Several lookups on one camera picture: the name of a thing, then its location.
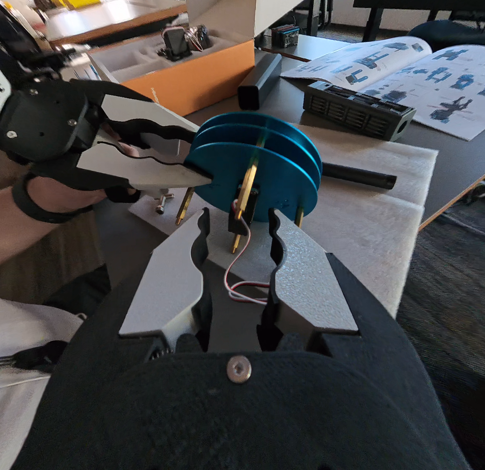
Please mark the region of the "black screwdriver bit holder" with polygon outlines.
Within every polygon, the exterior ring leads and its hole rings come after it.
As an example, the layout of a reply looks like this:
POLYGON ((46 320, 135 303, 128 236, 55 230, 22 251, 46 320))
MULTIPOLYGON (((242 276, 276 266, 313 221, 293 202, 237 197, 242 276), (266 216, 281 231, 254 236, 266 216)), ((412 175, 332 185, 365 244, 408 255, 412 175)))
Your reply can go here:
POLYGON ((351 132, 385 141, 400 138, 416 114, 415 108, 393 100, 323 81, 305 88, 303 109, 351 132))

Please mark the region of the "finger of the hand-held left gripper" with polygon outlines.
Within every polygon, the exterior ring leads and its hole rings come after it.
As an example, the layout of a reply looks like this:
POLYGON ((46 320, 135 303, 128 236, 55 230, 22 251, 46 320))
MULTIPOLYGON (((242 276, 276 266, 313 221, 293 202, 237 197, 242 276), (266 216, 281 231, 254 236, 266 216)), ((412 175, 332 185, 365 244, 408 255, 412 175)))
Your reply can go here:
POLYGON ((100 140, 84 151, 77 167, 126 179, 132 188, 191 188, 210 184, 212 178, 183 164, 167 164, 153 157, 129 156, 115 141, 100 140))
MULTIPOLYGON (((128 121, 144 119, 160 126, 179 126, 196 133, 199 126, 165 107, 137 99, 105 95, 101 108, 110 120, 128 121)), ((179 139, 163 139, 152 133, 141 134, 141 139, 156 155, 180 155, 179 139)))

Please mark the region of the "person's white shirt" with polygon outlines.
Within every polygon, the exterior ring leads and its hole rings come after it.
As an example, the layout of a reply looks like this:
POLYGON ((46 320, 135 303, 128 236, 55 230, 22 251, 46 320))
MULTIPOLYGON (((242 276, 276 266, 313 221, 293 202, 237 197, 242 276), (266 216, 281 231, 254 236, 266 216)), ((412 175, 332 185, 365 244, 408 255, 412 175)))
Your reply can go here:
POLYGON ((1 299, 1 469, 10 469, 31 428, 53 364, 42 349, 61 342, 63 350, 85 316, 44 305, 1 299))

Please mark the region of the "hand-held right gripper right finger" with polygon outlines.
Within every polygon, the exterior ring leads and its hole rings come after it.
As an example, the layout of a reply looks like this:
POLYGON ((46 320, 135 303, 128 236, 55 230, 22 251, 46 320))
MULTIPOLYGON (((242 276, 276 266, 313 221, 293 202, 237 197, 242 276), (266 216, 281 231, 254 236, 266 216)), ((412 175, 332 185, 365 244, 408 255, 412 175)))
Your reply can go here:
POLYGON ((272 239, 268 301, 259 324, 259 345, 274 351, 295 333, 311 349, 322 333, 358 334, 358 327, 327 251, 281 211, 268 213, 272 239))

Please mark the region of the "small silver cross wrench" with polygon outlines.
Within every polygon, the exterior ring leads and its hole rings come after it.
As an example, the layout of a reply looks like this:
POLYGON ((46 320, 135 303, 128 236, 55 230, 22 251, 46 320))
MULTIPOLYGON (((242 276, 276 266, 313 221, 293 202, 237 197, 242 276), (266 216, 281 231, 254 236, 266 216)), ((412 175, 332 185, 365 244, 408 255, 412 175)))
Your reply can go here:
POLYGON ((168 188, 160 189, 160 192, 154 198, 154 200, 156 201, 155 212, 160 216, 163 215, 165 213, 167 202, 172 201, 174 197, 175 195, 170 192, 168 188))

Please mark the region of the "white foam sheet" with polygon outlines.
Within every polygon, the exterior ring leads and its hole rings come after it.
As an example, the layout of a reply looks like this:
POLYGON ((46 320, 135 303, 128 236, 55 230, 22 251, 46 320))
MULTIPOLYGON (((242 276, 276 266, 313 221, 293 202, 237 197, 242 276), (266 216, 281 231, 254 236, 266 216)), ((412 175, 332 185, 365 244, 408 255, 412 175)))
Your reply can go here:
MULTIPOLYGON (((408 273, 415 240, 438 151, 396 142, 385 142, 351 133, 296 125, 317 147, 324 162, 387 173, 397 177, 390 191, 322 177, 315 209, 302 230, 334 254, 387 311, 395 317, 408 273)), ((155 201, 143 196, 129 212, 170 235, 185 189, 173 189, 175 198, 163 215, 155 201)), ((187 217, 208 207, 209 260, 227 268, 232 235, 227 213, 200 199, 191 199, 187 217)), ((252 222, 251 243, 231 272, 242 280, 268 282, 276 267, 270 257, 272 239, 268 224, 252 222)))

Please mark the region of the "long wooden worktable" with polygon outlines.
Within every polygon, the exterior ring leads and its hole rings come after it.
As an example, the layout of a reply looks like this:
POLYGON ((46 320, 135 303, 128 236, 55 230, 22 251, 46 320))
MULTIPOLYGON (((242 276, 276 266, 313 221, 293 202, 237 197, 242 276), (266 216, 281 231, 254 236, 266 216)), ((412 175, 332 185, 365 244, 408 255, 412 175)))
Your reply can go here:
POLYGON ((47 20, 45 37, 52 46, 87 44, 112 36, 118 42, 159 31, 185 12, 184 0, 110 0, 58 12, 47 20))

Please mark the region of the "blue round robot arm base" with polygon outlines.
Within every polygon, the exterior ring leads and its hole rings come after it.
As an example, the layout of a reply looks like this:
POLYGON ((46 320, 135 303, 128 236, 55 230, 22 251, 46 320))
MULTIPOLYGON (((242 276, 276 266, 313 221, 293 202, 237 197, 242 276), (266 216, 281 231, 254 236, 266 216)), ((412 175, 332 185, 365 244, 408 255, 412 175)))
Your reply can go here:
POLYGON ((211 176, 212 182, 195 193, 228 213, 227 230, 234 236, 247 236, 232 209, 245 179, 251 187, 241 217, 250 226, 252 221, 268 223, 270 208, 291 221, 311 213, 323 172, 320 153, 307 135, 254 112, 231 112, 204 122, 183 164, 211 176))

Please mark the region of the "instruction manual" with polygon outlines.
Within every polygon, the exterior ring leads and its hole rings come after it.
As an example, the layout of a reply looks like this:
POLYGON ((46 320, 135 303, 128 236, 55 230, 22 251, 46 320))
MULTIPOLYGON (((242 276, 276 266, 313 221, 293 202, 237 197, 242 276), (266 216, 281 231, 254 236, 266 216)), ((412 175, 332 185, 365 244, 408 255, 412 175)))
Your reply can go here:
POLYGON ((433 53, 413 36, 361 42, 281 77, 324 81, 414 108, 415 121, 467 141, 484 130, 484 46, 433 53))

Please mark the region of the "black servo motor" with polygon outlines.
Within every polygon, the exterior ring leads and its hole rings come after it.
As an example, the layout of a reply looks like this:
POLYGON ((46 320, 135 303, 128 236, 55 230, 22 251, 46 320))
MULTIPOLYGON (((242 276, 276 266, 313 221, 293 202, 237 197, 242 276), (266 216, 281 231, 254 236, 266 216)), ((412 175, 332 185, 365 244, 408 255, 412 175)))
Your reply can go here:
POLYGON ((185 29, 185 40, 193 52, 203 52, 213 46, 205 25, 190 26, 185 29))
POLYGON ((176 62, 192 55, 190 46, 185 38, 182 26, 166 27, 161 32, 163 47, 157 50, 157 55, 176 62))

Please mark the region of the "person's left hand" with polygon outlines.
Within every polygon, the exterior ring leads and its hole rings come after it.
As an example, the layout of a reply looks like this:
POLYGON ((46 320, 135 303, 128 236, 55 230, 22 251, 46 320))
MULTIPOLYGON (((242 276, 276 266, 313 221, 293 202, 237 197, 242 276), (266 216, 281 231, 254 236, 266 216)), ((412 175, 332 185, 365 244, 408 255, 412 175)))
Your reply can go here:
MULTIPOLYGON (((15 204, 12 187, 1 189, 1 264, 33 246, 57 228, 22 212, 15 204)), ((27 193, 45 211, 71 213, 106 198, 104 190, 76 190, 56 180, 34 177, 27 182, 27 193)))

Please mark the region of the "black precision screwdriver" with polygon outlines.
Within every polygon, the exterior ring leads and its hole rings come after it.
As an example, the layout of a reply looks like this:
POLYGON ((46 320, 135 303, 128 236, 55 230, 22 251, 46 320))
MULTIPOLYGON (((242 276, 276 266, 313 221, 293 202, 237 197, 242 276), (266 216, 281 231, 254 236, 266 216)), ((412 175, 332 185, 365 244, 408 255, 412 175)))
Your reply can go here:
POLYGON ((322 176, 384 190, 391 190, 394 188, 397 181, 397 176, 395 175, 326 162, 322 163, 322 176))

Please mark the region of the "small black blue box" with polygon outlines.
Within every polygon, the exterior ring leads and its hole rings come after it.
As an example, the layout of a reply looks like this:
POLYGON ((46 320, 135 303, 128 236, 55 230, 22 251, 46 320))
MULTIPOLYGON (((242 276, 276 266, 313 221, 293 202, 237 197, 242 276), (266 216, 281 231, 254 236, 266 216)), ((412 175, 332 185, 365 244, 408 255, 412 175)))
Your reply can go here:
POLYGON ((288 48, 298 45, 300 27, 284 24, 271 28, 271 46, 274 48, 288 48))

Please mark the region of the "orange cardboard box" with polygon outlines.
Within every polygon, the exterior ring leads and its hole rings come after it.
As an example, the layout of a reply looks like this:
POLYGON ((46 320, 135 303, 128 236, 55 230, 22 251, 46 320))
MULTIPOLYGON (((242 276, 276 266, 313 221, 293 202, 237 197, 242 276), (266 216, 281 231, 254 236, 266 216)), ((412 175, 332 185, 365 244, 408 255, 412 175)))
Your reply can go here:
POLYGON ((255 65, 254 38, 304 0, 185 0, 189 24, 213 46, 176 62, 157 56, 161 34, 93 49, 103 80, 122 84, 185 116, 237 94, 255 65))

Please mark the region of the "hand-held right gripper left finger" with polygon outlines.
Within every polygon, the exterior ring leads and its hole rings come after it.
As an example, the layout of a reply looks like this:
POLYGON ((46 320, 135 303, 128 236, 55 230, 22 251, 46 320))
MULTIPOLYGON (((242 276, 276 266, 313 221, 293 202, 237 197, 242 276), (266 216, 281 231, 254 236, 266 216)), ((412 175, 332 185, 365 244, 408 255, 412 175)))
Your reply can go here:
POLYGON ((174 351, 181 335, 199 335, 207 349, 212 300, 202 267, 209 233, 205 207, 154 249, 119 329, 121 338, 160 336, 174 351))

